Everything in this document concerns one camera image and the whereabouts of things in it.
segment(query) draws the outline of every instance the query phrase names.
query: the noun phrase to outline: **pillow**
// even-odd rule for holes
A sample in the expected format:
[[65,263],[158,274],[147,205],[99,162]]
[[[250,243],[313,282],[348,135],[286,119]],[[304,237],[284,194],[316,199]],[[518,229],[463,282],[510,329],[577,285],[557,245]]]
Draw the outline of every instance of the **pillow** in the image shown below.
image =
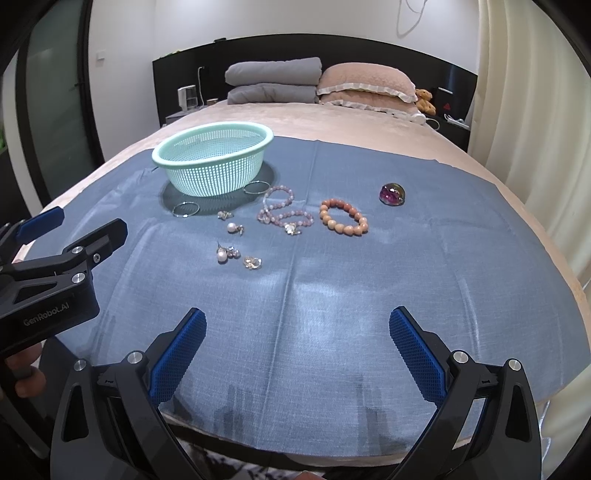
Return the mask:
[[348,106],[361,110],[373,110],[374,112],[385,112],[396,118],[420,125],[424,124],[427,120],[427,117],[418,111],[414,103],[406,103],[398,97],[379,95],[371,92],[358,92],[356,90],[332,92],[328,95],[323,95],[320,98],[320,103]]
[[318,57],[289,61],[243,61],[226,71],[226,83],[237,87],[256,83],[318,85],[322,64]]
[[375,63],[340,63],[327,68],[320,78],[318,95],[341,90],[395,96],[407,103],[418,100],[410,78],[398,69]]
[[236,87],[228,93],[228,105],[242,103],[316,103],[316,87],[257,83]]

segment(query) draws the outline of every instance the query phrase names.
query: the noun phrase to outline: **white wall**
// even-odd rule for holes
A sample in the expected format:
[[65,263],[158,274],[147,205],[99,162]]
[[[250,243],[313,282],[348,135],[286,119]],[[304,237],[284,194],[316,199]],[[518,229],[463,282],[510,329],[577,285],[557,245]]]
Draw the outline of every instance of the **white wall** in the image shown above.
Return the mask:
[[427,0],[422,16],[412,12],[420,12],[423,3],[424,0],[156,0],[154,58],[221,37],[324,33],[401,45],[476,73],[478,0]]
[[[105,160],[155,132],[155,0],[95,0],[89,31],[92,108]],[[97,60],[103,51],[105,59]]]

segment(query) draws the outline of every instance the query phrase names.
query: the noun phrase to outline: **blue gripper pad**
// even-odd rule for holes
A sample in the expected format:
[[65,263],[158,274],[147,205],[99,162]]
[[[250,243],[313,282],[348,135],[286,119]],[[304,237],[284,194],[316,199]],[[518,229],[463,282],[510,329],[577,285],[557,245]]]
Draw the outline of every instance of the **blue gripper pad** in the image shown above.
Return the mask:
[[24,222],[18,228],[16,240],[19,244],[29,244],[33,240],[37,240],[41,235],[45,235],[47,232],[59,227],[63,221],[64,210],[60,207],[54,207]]
[[395,309],[390,314],[390,337],[411,372],[423,398],[441,407],[447,395],[445,372],[406,315]]
[[195,309],[185,325],[154,365],[150,376],[148,395],[154,407],[173,397],[193,357],[201,346],[207,331],[207,320],[201,310]]

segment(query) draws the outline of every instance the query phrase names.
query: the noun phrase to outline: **pearl earring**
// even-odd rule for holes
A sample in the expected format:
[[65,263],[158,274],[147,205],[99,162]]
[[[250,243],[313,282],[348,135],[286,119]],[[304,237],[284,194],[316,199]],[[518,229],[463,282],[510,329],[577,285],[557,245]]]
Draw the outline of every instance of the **pearl earring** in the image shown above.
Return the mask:
[[240,251],[234,247],[226,248],[217,244],[216,256],[219,263],[224,263],[228,258],[240,258]]
[[230,222],[228,224],[228,233],[236,233],[236,232],[240,232],[240,236],[242,236],[243,232],[244,232],[244,227],[242,225],[236,225],[234,222]]

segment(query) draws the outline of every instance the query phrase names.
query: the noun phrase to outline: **beaded bracelet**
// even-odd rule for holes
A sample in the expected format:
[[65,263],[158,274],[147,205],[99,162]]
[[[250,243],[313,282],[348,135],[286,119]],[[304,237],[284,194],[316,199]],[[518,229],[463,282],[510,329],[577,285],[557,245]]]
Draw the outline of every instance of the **beaded bracelet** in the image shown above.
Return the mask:
[[[269,198],[269,195],[271,195],[271,193],[277,192],[277,191],[286,192],[286,194],[288,194],[289,197],[286,200],[283,200],[282,202],[274,203],[273,205],[267,205],[267,199]],[[297,235],[298,233],[301,233],[298,230],[298,227],[310,226],[310,225],[312,225],[312,223],[314,223],[314,217],[312,217],[312,215],[310,213],[306,212],[305,210],[292,210],[290,212],[285,212],[285,213],[272,212],[272,210],[277,211],[278,209],[289,207],[289,205],[291,205],[293,201],[294,201],[293,190],[287,188],[284,185],[279,185],[278,187],[271,187],[267,190],[267,192],[265,193],[265,195],[262,199],[263,208],[257,214],[256,219],[259,222],[265,223],[267,225],[269,225],[270,223],[273,223],[277,226],[280,226],[280,227],[284,228],[285,231],[287,233],[289,233],[290,235]],[[295,222],[283,222],[282,221],[282,220],[288,219],[289,217],[292,217],[292,216],[303,216],[306,219],[305,220],[298,220]]]
[[[337,223],[336,220],[331,218],[328,211],[329,208],[334,207],[347,212],[349,216],[353,217],[359,225],[353,226]],[[363,233],[369,230],[367,218],[364,217],[361,212],[357,210],[357,208],[351,206],[350,203],[346,203],[344,200],[329,199],[322,202],[322,205],[320,205],[320,219],[322,220],[322,223],[325,224],[330,230],[334,230],[337,233],[344,233],[348,236],[352,236],[353,234],[361,236]]]

